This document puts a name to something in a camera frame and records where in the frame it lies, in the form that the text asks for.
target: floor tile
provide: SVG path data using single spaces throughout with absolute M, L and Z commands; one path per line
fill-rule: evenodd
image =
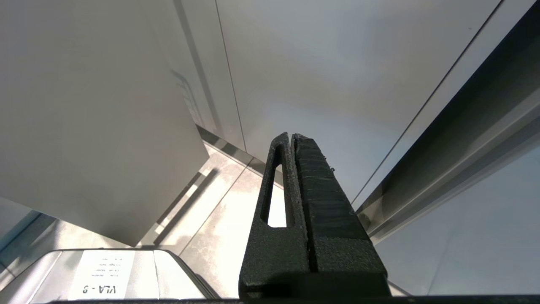
M 222 298 L 238 297 L 238 276 L 261 181 L 261 176 L 245 170 L 180 254 Z M 283 190 L 274 186 L 273 191 L 282 199 Z M 278 215 L 274 212 L 276 224 L 281 223 Z
M 392 296 L 407 296 L 405 293 L 401 292 L 399 289 L 395 288 L 391 284 L 388 284 L 388 287 L 390 287 L 390 293 Z
M 14 278 L 15 277 L 5 269 L 4 266 L 0 265 L 0 291 L 13 281 Z
M 210 145 L 205 147 L 210 159 L 199 170 L 199 178 L 159 223 L 163 231 L 154 242 L 159 248 L 179 254 L 245 169 Z

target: white wall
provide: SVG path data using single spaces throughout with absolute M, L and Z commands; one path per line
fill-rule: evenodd
M 415 295 L 537 294 L 540 143 L 377 244 L 389 280 Z
M 498 3 L 217 1 L 247 152 L 312 137 L 352 201 Z
M 134 246 L 208 158 L 155 19 L 139 1 L 0 11 L 0 196 Z

